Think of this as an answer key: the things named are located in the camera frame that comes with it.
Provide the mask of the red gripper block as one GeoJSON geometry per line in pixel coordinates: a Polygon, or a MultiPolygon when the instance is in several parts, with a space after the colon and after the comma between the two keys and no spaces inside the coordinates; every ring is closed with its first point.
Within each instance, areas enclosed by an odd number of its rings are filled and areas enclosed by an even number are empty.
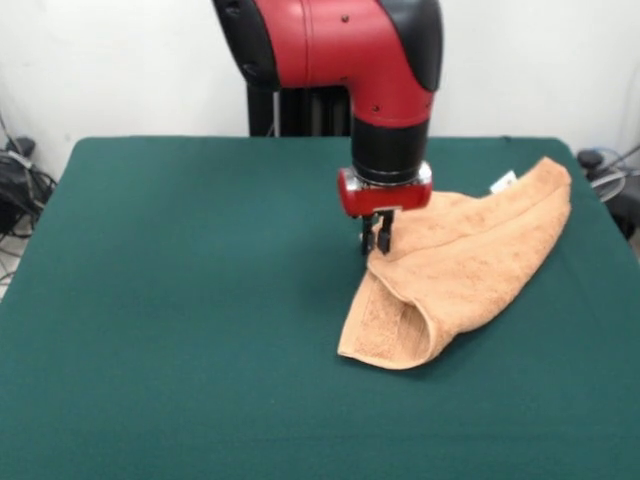
{"type": "Polygon", "coordinates": [[[423,161],[417,177],[404,185],[378,186],[360,179],[352,167],[339,170],[337,186],[343,210],[353,218],[362,217],[360,251],[368,256],[374,249],[387,255],[391,250],[394,210],[415,210],[425,207],[431,197],[433,183],[430,165],[423,161]],[[376,213],[381,223],[375,240],[373,224],[376,213]]]}

